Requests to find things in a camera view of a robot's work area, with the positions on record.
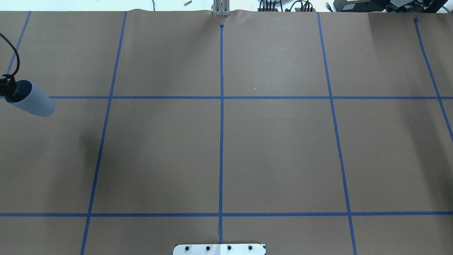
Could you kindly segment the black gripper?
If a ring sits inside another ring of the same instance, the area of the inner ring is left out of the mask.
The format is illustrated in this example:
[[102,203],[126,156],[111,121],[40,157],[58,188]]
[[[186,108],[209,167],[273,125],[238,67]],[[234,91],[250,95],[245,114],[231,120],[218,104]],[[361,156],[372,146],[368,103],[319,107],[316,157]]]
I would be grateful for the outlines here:
[[0,78],[0,95],[3,97],[15,97],[16,80],[13,75],[4,74]]

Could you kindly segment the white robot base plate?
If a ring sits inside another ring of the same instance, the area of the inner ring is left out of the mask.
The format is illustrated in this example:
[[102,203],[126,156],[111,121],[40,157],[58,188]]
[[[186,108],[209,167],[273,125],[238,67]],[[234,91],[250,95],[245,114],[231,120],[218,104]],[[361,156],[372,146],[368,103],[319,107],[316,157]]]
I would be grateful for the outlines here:
[[263,244],[186,244],[177,245],[173,255],[266,255]]

